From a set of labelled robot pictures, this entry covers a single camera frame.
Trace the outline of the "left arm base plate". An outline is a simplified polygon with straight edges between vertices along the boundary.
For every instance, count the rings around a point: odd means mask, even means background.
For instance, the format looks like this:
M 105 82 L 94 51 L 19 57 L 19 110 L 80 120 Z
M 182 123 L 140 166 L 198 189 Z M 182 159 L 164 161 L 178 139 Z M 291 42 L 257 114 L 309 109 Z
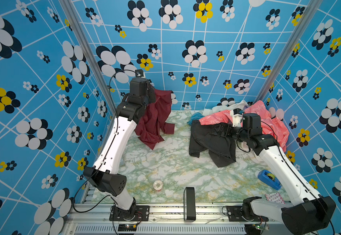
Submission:
M 127 221 L 127 222 L 142 222 L 148 221 L 150 215 L 150 206 L 136 205 L 129 211 L 122 210 L 116 206 L 111 207 L 110 221 Z

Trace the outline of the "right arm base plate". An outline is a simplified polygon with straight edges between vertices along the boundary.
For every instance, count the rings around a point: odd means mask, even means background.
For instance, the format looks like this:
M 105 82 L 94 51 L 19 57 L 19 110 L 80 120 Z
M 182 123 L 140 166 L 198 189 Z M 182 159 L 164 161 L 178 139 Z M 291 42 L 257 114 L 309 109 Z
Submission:
M 230 222 L 268 222 L 264 216 L 254 216 L 250 219 L 244 218 L 242 206 L 223 206 L 221 212 L 228 217 Z

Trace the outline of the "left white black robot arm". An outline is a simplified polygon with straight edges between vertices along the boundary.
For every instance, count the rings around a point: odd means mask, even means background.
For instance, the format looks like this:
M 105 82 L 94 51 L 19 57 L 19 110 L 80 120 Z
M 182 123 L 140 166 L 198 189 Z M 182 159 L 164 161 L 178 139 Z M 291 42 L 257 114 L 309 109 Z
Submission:
M 128 217 L 133 217 L 136 200 L 126 189 L 127 177 L 118 174 L 121 158 L 127 142 L 135 130 L 147 107 L 156 102 L 156 94 L 150 82 L 144 77 L 134 77 L 130 81 L 130 92 L 117 106 L 112 130 L 107 143 L 92 167 L 86 167 L 84 177 L 107 194 L 116 209 Z

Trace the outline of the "maroon cloth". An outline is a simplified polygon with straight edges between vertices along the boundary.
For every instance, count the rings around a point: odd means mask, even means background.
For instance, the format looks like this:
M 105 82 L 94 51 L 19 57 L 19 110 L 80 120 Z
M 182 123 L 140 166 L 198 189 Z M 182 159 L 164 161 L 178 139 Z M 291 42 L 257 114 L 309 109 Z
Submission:
M 152 150 L 156 144 L 164 141 L 160 135 L 161 132 L 172 135 L 175 128 L 175 124 L 167 122 L 171 113 L 172 91 L 156 89 L 155 95 L 155 103 L 147 107 L 144 116 L 141 117 L 135 128 L 138 139 Z

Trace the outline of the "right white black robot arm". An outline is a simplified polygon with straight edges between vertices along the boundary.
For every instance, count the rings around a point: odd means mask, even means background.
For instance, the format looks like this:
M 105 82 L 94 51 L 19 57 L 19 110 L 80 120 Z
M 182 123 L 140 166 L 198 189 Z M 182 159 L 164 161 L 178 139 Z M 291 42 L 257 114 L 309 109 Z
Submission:
M 263 134 L 261 118 L 254 113 L 244 114 L 242 126 L 220 123 L 219 135 L 245 142 L 274 173 L 290 198 L 289 203 L 275 203 L 261 197 L 243 201 L 243 217 L 253 220 L 266 217 L 283 223 L 294 235 L 303 235 L 332 225 L 336 203 L 330 196 L 322 196 L 287 160 L 278 141 Z

